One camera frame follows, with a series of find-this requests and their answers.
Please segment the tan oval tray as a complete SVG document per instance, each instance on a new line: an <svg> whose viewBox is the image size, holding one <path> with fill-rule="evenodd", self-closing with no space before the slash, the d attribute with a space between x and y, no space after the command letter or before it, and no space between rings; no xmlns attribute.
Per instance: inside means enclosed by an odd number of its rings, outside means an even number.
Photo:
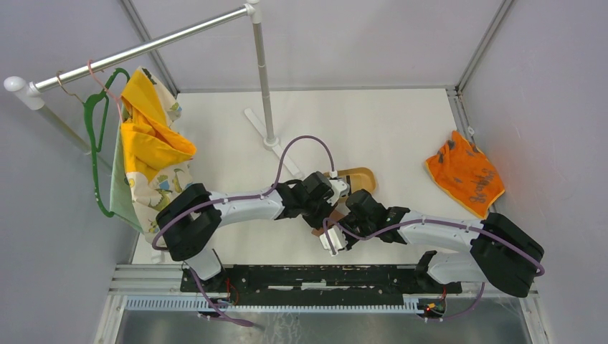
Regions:
<svg viewBox="0 0 608 344"><path fill-rule="evenodd" d="M350 186L349 193L353 194L359 190L374 193L377 188L377 182L374 173L366 167L350 168L343 170L343 177Z"/></svg>

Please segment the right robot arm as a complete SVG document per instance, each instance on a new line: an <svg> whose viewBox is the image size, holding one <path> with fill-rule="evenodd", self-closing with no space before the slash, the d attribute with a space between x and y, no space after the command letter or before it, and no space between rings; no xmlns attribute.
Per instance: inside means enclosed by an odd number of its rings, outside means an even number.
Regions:
<svg viewBox="0 0 608 344"><path fill-rule="evenodd" d="M508 217L457 220L429 216L406 207L384 207L365 190L347 198L348 213L337 227L354 242L427 245L414 283L423 292L456 282L485 282L513 297L528 296L544 273L543 247Z"/></svg>

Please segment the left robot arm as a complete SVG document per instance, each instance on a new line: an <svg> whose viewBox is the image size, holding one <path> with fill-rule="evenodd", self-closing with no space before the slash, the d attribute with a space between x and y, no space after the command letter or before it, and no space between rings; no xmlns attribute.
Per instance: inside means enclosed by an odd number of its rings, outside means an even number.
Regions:
<svg viewBox="0 0 608 344"><path fill-rule="evenodd" d="M218 228L251 220L301 217L317 229L349 189L336 173L324 176L320 172L247 193L211 192L195 183L158 213L160 231L153 248L163 242L162 248L173 261L193 267L198 283L206 291L216 292L224 286L225 273L217 254L206 245Z"/></svg>

